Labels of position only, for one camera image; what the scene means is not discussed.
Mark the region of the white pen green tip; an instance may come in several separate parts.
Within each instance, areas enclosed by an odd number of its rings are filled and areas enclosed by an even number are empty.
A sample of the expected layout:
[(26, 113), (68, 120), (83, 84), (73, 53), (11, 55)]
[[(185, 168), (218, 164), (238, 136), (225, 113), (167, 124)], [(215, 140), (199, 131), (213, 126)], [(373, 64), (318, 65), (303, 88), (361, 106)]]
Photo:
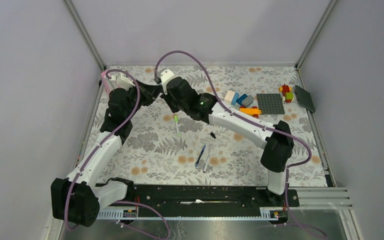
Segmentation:
[(178, 119), (178, 116), (174, 115), (173, 118), (174, 118), (174, 122), (175, 122), (176, 134), (178, 136), (180, 136), (181, 134), (180, 134), (180, 130), (179, 130), (179, 119)]

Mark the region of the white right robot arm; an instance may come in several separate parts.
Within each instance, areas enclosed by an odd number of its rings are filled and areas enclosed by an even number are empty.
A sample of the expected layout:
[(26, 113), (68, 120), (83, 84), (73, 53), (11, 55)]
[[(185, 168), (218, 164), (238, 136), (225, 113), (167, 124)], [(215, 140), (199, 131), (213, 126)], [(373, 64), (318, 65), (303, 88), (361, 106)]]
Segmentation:
[(162, 85), (161, 98), (173, 113), (182, 111), (195, 121), (226, 128), (262, 149), (261, 164), (268, 170), (267, 201), (273, 206), (286, 199), (286, 164), (292, 156), (294, 141), (284, 121), (269, 123), (223, 106), (211, 93), (198, 94), (178, 75), (162, 73), (156, 78)]

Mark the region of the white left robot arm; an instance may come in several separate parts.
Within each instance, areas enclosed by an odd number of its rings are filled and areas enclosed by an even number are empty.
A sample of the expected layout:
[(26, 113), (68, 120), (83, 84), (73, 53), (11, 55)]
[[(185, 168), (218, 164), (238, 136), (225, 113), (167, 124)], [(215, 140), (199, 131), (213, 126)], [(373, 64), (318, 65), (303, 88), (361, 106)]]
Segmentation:
[(138, 81), (109, 93), (99, 135), (92, 149), (66, 178), (51, 186), (51, 208), (55, 219), (84, 227), (91, 226), (99, 212), (116, 201), (128, 206), (135, 200), (133, 182), (116, 180), (97, 186), (99, 175), (122, 147), (133, 129), (132, 117), (142, 106), (151, 105), (162, 93), (161, 85)]

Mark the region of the blue gel pen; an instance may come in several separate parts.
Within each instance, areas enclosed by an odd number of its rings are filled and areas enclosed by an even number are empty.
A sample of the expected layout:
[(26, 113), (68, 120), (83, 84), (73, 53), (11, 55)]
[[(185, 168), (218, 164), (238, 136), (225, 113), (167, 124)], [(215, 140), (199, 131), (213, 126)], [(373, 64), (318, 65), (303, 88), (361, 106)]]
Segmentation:
[(202, 156), (203, 156), (203, 154), (205, 152), (206, 146), (207, 146), (206, 144), (203, 145), (203, 147), (202, 147), (202, 149), (200, 151), (200, 154), (199, 154), (199, 156), (198, 156), (198, 158), (197, 158), (197, 160), (195, 162), (195, 167), (198, 167), (199, 162), (200, 162), (200, 160), (201, 160), (201, 158), (202, 158)]

